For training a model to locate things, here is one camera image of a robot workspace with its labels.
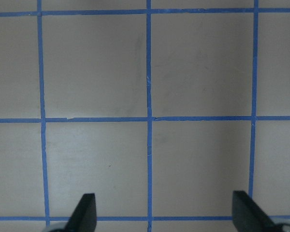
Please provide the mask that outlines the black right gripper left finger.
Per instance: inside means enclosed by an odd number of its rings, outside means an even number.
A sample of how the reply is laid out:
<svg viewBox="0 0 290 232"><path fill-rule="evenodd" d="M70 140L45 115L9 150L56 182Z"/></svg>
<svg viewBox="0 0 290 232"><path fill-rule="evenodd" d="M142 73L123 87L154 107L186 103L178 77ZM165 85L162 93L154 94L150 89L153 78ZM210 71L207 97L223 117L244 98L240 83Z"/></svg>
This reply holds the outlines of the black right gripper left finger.
<svg viewBox="0 0 290 232"><path fill-rule="evenodd" d="M86 193L80 199L69 221L65 232L94 232L97 226L96 201L94 193Z"/></svg>

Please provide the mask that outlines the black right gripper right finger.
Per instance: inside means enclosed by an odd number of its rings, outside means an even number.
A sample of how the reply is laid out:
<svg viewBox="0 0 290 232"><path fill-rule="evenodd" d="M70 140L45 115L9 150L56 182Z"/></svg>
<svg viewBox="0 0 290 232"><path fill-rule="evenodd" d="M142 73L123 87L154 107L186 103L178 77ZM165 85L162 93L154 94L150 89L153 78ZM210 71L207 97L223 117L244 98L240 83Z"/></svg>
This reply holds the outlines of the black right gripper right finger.
<svg viewBox="0 0 290 232"><path fill-rule="evenodd" d="M263 210L242 190L232 193L232 222L238 232L279 232Z"/></svg>

